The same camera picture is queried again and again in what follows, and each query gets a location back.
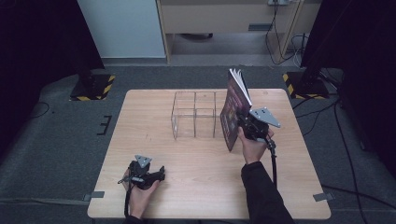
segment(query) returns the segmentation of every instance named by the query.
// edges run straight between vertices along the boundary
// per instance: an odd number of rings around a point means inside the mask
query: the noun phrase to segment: person's right hand
[[[259,161],[264,154],[265,149],[268,147],[266,143],[258,142],[254,140],[247,139],[244,134],[244,130],[241,127],[238,127],[238,137],[241,139],[243,154],[245,157],[246,164],[251,164],[255,161]],[[267,139],[274,135],[274,132],[271,129],[268,129]]]

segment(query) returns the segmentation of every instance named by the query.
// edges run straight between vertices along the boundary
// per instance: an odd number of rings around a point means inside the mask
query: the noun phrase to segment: book cover
[[[229,151],[233,150],[233,145],[238,137],[237,114],[247,116],[250,108],[251,101],[241,70],[236,72],[235,69],[230,69],[227,96],[220,113],[221,128]]]

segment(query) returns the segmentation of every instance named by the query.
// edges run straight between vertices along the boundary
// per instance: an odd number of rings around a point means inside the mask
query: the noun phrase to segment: wall
[[[155,0],[78,0],[102,58],[165,58]]]

